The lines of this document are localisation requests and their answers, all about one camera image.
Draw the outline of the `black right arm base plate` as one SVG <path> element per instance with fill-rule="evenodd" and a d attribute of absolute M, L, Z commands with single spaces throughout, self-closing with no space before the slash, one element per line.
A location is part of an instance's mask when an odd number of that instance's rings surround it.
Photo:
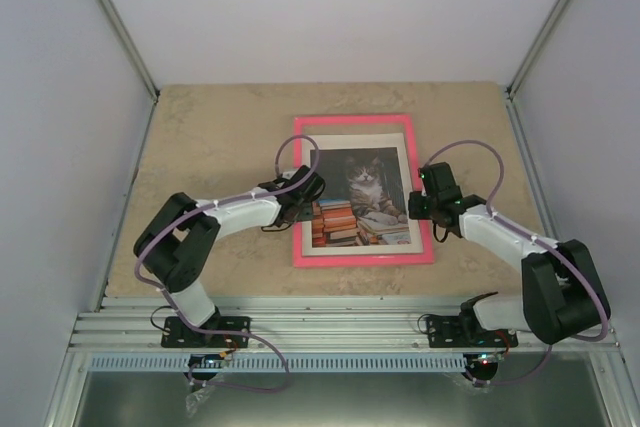
<path fill-rule="evenodd" d="M 486 330 L 460 316 L 425 314 L 417 320 L 418 330 L 427 336 L 431 348 L 511 348 L 519 345 L 515 332 Z"/>

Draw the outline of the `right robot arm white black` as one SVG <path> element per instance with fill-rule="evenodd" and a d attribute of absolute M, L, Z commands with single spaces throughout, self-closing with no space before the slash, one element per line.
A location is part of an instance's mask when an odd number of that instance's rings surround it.
<path fill-rule="evenodd" d="M 471 346 L 481 346 L 498 330 L 528 331 L 545 344 L 566 338 L 586 340 L 607 335 L 611 309 L 587 246 L 540 236 L 492 210 L 477 195 L 464 195 L 446 162 L 419 170 L 422 188 L 409 196 L 413 220 L 428 220 L 442 229 L 440 242 L 454 235 L 475 243 L 519 272 L 517 295 L 489 292 L 460 306 L 459 334 Z"/>

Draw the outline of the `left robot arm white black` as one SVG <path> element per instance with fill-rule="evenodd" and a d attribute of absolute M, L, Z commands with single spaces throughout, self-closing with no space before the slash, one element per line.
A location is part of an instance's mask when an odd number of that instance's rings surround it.
<path fill-rule="evenodd" d="M 288 229 L 325 186 L 319 174 L 303 165 L 235 197 L 197 201 L 176 193 L 134 244 L 134 275 L 159 290 L 195 345 L 210 345 L 218 337 L 220 313 L 200 277 L 214 243 L 253 228 Z"/>

